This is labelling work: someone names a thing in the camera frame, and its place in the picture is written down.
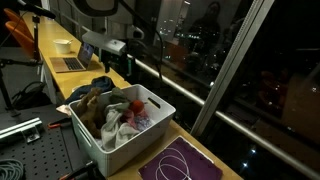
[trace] white plastic bin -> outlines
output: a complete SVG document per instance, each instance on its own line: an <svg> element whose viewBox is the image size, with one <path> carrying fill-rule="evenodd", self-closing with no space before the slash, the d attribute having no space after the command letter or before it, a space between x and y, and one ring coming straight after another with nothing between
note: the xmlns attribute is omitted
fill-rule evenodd
<svg viewBox="0 0 320 180"><path fill-rule="evenodd" d="M69 104L74 131L81 150L85 151L92 160L98 163L100 172L106 177L115 173L119 168L163 135L176 111L170 104L141 85L132 85L122 89L122 91L131 101L138 99L142 102L148 102L145 104L145 110L153 124L145 131L110 152L104 151L81 123L76 112L76 105L79 101L74 101ZM110 95L111 92L100 95L98 100L101 109L107 105Z"/></svg>

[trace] laptop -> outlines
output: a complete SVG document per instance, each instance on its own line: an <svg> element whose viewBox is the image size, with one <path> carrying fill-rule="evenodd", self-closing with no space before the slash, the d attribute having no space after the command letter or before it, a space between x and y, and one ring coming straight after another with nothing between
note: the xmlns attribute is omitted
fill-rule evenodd
<svg viewBox="0 0 320 180"><path fill-rule="evenodd" d="M93 51L92 45L82 42L77 57L51 57L50 61L56 73L86 71Z"/></svg>

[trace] orange chair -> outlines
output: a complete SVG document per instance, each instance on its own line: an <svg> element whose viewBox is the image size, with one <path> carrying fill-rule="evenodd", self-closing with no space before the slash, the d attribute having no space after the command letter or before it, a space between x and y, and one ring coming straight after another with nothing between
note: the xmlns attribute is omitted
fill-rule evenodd
<svg viewBox="0 0 320 180"><path fill-rule="evenodd" d="M7 29L12 32L13 37L18 41L22 49L33 58L34 40L28 37L23 32L23 27L14 21L6 22Z"/></svg>
<svg viewBox="0 0 320 180"><path fill-rule="evenodd" d="M8 18L11 20L11 21L14 21L16 23L19 23L19 26L20 27L20 30L26 35L28 36L29 38L33 39L26 23L24 22L24 20L16 13L14 12L13 10L9 9L9 8L4 8L3 10L6 15L8 16Z"/></svg>

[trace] white cable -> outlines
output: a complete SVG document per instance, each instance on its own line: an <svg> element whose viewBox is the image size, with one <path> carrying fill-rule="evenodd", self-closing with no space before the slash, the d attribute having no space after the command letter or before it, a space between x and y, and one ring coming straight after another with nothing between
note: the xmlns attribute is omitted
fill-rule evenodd
<svg viewBox="0 0 320 180"><path fill-rule="evenodd" d="M183 175L185 175L185 177L182 179L186 179L187 180L192 180L191 177L190 177L190 172L189 172L189 167L188 167L188 164L187 164L187 161L186 159L184 158L184 156L175 148L167 148L166 150L173 150L173 151L176 151L177 153L179 153L179 155L182 157L182 159L178 158L177 156L173 156L173 155L168 155L168 156L164 156L160 161L159 161L159 167L157 168L156 172L155 172L155 177L156 177L156 180L158 180L158 171L160 170L162 176L166 179L166 180L170 180L162 171L161 167L163 166L168 166L168 167L171 167L171 168L174 168L176 170L178 170L179 172L181 172ZM175 158L179 161L181 161L185 166L186 166L186 170L187 172L183 172L181 169L177 168L176 166L173 166L171 164L162 164L162 161L166 158Z"/></svg>

